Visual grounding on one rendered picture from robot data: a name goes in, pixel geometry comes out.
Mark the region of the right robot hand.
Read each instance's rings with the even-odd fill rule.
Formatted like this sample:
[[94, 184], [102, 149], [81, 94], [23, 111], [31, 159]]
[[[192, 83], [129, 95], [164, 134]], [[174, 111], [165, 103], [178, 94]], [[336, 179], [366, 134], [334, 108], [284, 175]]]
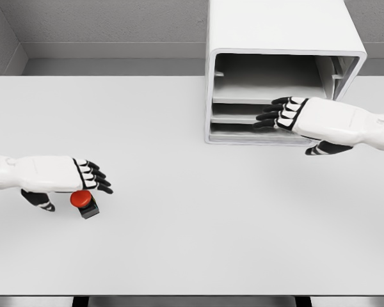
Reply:
[[306, 155], [333, 155], [364, 140], [364, 126], [372, 114], [360, 107], [323, 98], [282, 97], [271, 102], [256, 117], [253, 128], [283, 129], [318, 144]]

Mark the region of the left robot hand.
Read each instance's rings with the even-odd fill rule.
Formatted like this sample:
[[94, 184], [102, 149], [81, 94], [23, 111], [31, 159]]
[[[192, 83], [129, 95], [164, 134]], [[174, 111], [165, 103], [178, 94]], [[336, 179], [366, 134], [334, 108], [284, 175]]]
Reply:
[[96, 189], [113, 194], [111, 184], [100, 167], [86, 159], [48, 155], [23, 157], [16, 160], [15, 170], [23, 197], [49, 212], [55, 211], [49, 193]]

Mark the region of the white tabletop storage cabinet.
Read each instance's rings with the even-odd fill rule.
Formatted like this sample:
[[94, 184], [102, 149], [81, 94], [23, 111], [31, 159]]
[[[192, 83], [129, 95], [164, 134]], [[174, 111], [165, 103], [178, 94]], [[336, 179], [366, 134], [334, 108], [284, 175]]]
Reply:
[[211, 124], [253, 125], [280, 97], [340, 100], [367, 59], [344, 0], [209, 0], [207, 17], [211, 144], [268, 145], [210, 141]]

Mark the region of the white cabinet drawer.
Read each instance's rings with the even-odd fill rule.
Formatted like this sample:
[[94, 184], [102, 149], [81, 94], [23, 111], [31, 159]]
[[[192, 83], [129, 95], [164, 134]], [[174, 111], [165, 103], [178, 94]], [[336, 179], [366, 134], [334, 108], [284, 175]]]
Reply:
[[254, 129], [251, 124], [212, 123], [209, 140], [226, 143], [277, 145], [311, 145], [314, 141], [291, 131], [265, 127]]

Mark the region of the red button load switch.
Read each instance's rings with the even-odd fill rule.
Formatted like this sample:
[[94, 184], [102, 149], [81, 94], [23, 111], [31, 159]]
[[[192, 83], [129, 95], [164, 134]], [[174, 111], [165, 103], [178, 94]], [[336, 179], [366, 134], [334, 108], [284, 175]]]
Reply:
[[78, 209], [84, 219], [91, 218], [99, 213], [99, 208], [90, 191], [76, 191], [70, 195], [70, 203]]

